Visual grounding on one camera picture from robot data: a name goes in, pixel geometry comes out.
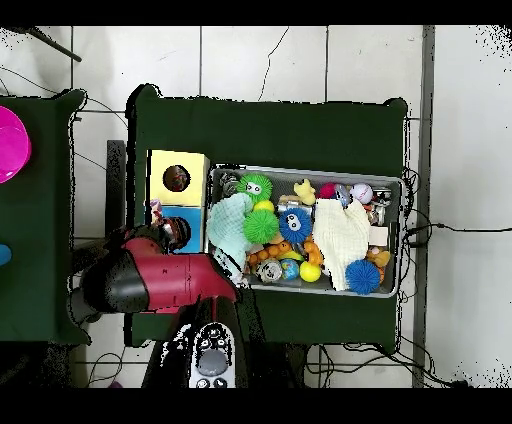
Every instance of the green spiky ball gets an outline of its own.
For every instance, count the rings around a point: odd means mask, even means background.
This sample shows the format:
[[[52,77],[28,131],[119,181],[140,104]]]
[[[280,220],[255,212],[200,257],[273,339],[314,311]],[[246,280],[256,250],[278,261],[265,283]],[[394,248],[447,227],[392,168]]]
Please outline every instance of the green spiky ball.
[[[253,211],[244,221],[245,238],[251,243],[268,243],[275,237],[278,230],[279,221],[269,210]]]
[[[247,193],[256,204],[262,200],[270,199],[272,182],[261,174],[246,174],[238,182],[236,189],[240,193]]]

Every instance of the gray plastic bin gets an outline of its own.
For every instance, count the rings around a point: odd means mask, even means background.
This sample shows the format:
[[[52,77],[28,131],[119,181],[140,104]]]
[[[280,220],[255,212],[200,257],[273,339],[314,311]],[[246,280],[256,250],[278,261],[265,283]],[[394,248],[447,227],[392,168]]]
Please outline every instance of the gray plastic bin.
[[[272,196],[270,200],[274,205],[277,204],[281,195],[295,194],[293,191],[294,183],[308,178],[311,186],[317,192],[320,187],[329,182],[353,185],[356,183],[367,183],[372,187],[387,187],[392,192],[392,203],[386,208],[385,226],[389,229],[388,250],[391,252],[391,260],[386,266],[384,281],[379,288],[367,295],[367,297],[387,298],[393,296],[399,286],[399,269],[401,263],[401,242],[404,229],[404,204],[405,204],[405,185],[400,178],[378,177],[372,175],[341,174],[335,172],[321,171],[301,171],[296,169],[266,168],[257,166],[240,166],[235,168],[230,165],[216,165],[210,169],[208,181],[208,199],[209,207],[207,216],[211,207],[222,198],[222,188],[220,187],[220,176],[224,172],[232,172],[241,177],[247,173],[260,173],[266,175],[273,184]],[[205,251],[213,253],[214,246],[209,242],[205,235]],[[314,283],[307,283],[300,278],[295,280],[280,280],[276,283],[263,284],[254,275],[246,275],[252,288],[259,290],[280,290],[301,293],[314,293],[333,296],[359,296],[350,290],[334,290],[330,278],[324,274]]]

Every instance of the yellow ball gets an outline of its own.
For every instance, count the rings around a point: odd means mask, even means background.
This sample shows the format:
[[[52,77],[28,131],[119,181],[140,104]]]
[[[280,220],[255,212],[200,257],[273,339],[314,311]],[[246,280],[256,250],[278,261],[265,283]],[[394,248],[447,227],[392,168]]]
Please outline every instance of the yellow ball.
[[[309,262],[302,262],[300,264],[300,278],[308,283],[313,283],[322,275],[322,269],[319,265],[314,265]]]
[[[270,200],[262,200],[254,205],[254,210],[259,211],[265,209],[270,212],[274,212],[274,205]]]

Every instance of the dark green table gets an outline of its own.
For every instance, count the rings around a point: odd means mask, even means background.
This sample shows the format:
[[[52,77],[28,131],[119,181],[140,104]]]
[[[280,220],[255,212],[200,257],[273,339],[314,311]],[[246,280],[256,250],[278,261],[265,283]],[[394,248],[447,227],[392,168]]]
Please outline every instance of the dark green table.
[[[0,267],[0,340],[87,343],[69,320],[70,119],[85,92],[51,99],[0,97],[23,121],[32,156],[13,179],[0,184],[0,243],[13,253]]]
[[[134,166],[135,222],[144,222],[146,151],[203,153],[212,163],[399,177],[407,105],[329,102],[245,103],[208,98],[167,99],[143,85],[128,101],[128,169]],[[396,296],[389,299],[255,291],[269,342],[374,342],[392,350]],[[240,305],[244,337],[248,315]],[[136,314],[135,343],[166,336],[171,316]]]

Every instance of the pink bowl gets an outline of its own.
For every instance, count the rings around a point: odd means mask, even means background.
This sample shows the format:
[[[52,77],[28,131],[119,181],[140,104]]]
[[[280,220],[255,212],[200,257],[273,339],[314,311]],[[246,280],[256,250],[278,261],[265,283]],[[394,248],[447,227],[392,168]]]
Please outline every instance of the pink bowl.
[[[25,166],[32,147],[18,116],[0,106],[0,184],[10,180]]]

